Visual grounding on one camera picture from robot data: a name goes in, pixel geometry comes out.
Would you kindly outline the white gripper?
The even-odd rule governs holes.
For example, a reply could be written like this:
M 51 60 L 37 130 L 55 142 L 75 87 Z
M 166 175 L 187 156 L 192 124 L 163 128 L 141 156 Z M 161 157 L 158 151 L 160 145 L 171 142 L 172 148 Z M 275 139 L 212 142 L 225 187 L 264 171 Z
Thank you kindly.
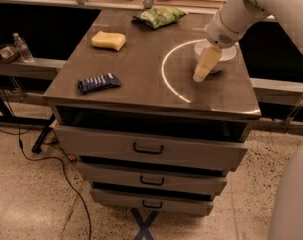
M 207 40 L 213 44 L 202 54 L 193 74 L 195 82 L 202 82 L 221 58 L 221 48 L 232 47 L 245 32 L 244 17 L 236 11 L 220 9 L 209 21 Z

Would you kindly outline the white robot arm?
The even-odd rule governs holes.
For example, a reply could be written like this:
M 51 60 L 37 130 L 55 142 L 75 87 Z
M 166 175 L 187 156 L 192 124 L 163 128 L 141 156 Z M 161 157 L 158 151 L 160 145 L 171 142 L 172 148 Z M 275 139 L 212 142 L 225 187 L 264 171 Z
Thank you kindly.
M 207 25 L 211 44 L 195 68 L 203 81 L 222 56 L 255 23 L 274 16 L 303 55 L 303 0 L 228 0 Z M 275 197 L 268 240 L 303 240 L 303 144 L 286 165 Z

